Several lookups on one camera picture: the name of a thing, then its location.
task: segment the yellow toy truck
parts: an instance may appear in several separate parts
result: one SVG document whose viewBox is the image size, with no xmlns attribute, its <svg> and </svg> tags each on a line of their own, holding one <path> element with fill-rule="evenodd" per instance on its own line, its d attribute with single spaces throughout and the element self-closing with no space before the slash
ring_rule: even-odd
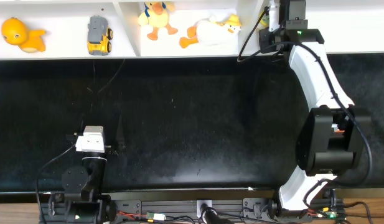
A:
<svg viewBox="0 0 384 224">
<path fill-rule="evenodd" d="M 108 55 L 111 52 L 113 31 L 101 16 L 92 16 L 88 24 L 88 51 L 90 55 Z"/>
</svg>

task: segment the duck beak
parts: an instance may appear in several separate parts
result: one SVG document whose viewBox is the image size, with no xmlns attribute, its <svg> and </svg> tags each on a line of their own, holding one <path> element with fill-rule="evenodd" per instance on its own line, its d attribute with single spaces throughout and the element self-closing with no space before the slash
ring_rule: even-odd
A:
<svg viewBox="0 0 384 224">
<path fill-rule="evenodd" d="M 152 9 L 154 13 L 161 15 L 163 10 L 161 2 L 154 3 Z"/>
</svg>

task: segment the wooden surface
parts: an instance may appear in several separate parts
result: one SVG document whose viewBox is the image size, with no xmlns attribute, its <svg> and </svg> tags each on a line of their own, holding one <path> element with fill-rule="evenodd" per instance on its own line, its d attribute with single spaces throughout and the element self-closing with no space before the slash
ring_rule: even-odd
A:
<svg viewBox="0 0 384 224">
<path fill-rule="evenodd" d="M 384 216 L 384 198 L 365 198 L 365 199 L 345 199 L 344 203 L 353 203 L 363 201 L 367 203 L 370 208 L 372 216 Z M 354 208 L 346 209 L 348 214 L 366 215 L 366 210 L 363 205 L 357 205 Z M 38 206 L 36 203 L 0 203 L 0 224 L 21 223 L 28 224 L 38 223 Z M 352 224 L 366 224 L 367 218 L 349 217 L 348 221 Z M 374 224 L 384 223 L 384 218 L 373 218 Z M 334 224 L 334 221 L 314 221 L 312 223 L 318 224 Z"/>
</svg>

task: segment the rubber duck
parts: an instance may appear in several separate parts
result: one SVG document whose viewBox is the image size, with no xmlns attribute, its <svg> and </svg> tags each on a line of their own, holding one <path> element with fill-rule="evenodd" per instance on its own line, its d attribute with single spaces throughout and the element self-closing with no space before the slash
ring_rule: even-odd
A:
<svg viewBox="0 0 384 224">
<path fill-rule="evenodd" d="M 141 26 L 149 24 L 153 27 L 153 31 L 148 34 L 148 38 L 151 40 L 157 40 L 158 32 L 160 28 L 167 28 L 168 34 L 176 34 L 178 30 L 171 27 L 169 22 L 168 10 L 174 11 L 175 6 L 171 2 L 145 2 L 145 10 L 138 18 L 138 23 Z"/>
<path fill-rule="evenodd" d="M 225 22 L 217 22 L 215 16 L 198 21 L 196 26 L 187 29 L 187 36 L 181 37 L 179 45 L 185 49 L 190 44 L 216 45 L 229 41 L 237 36 L 241 23 L 237 15 L 230 15 Z"/>
<path fill-rule="evenodd" d="M 2 24 L 1 31 L 8 44 L 17 45 L 24 52 L 45 51 L 45 44 L 41 38 L 46 33 L 44 30 L 29 30 L 19 19 L 10 18 Z"/>
</svg>

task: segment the black table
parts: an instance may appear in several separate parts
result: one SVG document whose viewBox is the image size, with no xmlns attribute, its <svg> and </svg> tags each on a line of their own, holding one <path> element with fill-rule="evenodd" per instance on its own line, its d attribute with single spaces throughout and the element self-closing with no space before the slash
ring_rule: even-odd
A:
<svg viewBox="0 0 384 224">
<path fill-rule="evenodd" d="M 128 189 L 274 189 L 293 172 L 294 145 L 307 105 L 283 61 L 257 57 L 0 62 L 0 193 L 32 192 L 37 169 L 69 147 L 83 116 L 113 139 L 123 119 L 126 150 L 110 156 L 106 192 Z M 330 55 L 345 92 L 369 108 L 373 176 L 384 187 L 384 54 Z M 61 175 L 81 163 L 70 152 L 41 175 L 41 190 L 61 190 Z M 366 156 L 343 180 L 366 172 Z"/>
</svg>

